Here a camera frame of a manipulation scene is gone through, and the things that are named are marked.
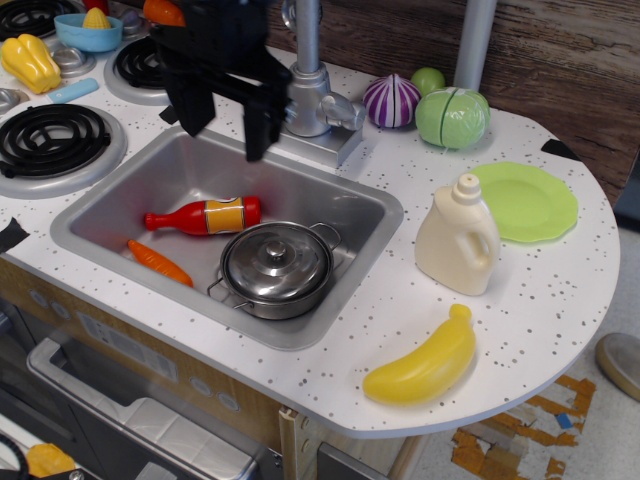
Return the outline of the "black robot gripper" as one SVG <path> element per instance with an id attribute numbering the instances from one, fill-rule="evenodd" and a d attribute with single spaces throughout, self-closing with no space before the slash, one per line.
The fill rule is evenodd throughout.
<path id="1" fill-rule="evenodd" d="M 245 153 L 263 158 L 290 114 L 291 74 L 266 48 L 269 1 L 183 1 L 186 26 L 155 25 L 163 82 L 183 130 L 215 117 L 213 93 L 244 105 Z"/>

